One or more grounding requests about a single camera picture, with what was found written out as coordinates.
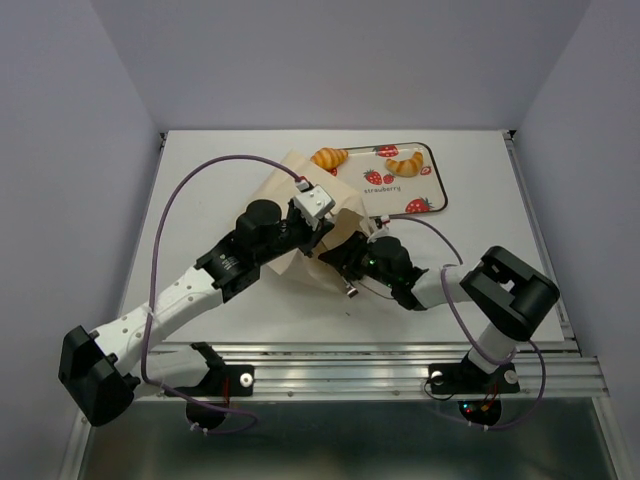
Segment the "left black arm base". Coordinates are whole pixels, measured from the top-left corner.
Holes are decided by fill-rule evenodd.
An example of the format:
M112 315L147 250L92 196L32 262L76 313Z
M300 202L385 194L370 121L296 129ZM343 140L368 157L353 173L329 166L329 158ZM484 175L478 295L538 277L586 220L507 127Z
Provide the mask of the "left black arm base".
M205 436L230 435L254 427L257 416L233 407L233 398L253 395L255 368L250 364L226 365L209 370L195 386L166 391L186 401L185 415L190 429Z

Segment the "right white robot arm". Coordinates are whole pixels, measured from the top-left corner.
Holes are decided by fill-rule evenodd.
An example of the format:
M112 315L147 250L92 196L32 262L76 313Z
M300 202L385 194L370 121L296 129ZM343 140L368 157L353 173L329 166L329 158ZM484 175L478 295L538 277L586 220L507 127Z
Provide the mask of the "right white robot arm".
M369 277L385 285L391 297L409 311L448 305L471 348L460 366L463 384L482 390L509 363L519 343L531 339L560 297L558 287L507 249L494 246L476 266L445 265L440 270L415 266L401 242L392 236L369 240L356 233L319 260L353 282ZM472 302L489 324L475 338L456 309Z

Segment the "beige paper bag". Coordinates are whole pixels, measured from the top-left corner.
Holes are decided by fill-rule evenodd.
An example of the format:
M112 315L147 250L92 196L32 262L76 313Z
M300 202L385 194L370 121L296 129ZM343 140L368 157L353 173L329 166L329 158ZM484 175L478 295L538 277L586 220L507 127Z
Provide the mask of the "beige paper bag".
M285 280L342 293L345 291L342 278L335 269L320 261L319 255L342 245L356 232L366 237L374 234L376 227L364 205L363 195L294 150L283 158L281 165L302 177L312 189L302 193L289 174L276 169L250 199L271 200L283 210L293 201L308 212L303 216L305 220L314 220L316 226L325 220L333 228L322 237L309 256L295 249L269 262L267 267Z

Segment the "metal tongs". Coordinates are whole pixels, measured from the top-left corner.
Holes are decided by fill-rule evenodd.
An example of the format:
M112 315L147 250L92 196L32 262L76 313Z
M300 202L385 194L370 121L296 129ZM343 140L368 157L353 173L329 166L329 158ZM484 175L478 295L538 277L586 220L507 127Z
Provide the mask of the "metal tongs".
M352 282L348 280L343 280L343 283L345 287L345 293L349 298L353 298L359 293L358 289L354 286Z

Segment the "fake croissant bread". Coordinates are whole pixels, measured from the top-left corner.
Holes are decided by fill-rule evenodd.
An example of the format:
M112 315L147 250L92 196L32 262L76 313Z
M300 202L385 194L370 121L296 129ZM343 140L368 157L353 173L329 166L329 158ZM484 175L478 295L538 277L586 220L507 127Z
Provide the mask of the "fake croissant bread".
M343 164L349 156L346 149L324 147L311 156L311 161L323 170L332 170Z
M385 168L393 175L411 178L417 176L424 165L424 156L421 152L416 151L412 156L405 160L395 160L389 158L385 161Z

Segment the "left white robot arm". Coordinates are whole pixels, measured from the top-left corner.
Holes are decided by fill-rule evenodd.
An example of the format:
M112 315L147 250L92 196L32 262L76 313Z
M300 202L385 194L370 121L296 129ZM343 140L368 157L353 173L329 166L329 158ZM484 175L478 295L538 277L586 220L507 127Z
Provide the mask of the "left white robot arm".
M132 404L144 381L134 369L151 347L257 282L263 265L294 250L310 255L333 228L334 205L318 191L294 196L286 212L274 201L254 200L231 232L150 301L92 331L67 332L58 378L89 423L103 426Z

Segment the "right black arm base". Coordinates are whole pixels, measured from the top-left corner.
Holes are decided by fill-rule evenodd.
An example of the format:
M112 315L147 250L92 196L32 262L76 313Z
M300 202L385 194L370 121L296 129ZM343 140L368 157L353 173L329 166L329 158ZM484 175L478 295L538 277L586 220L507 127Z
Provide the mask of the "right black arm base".
M520 384L512 363L486 373L463 360L430 364L423 390L428 396L442 401L459 396L458 409L465 420L493 427L502 415L499 396L519 393Z

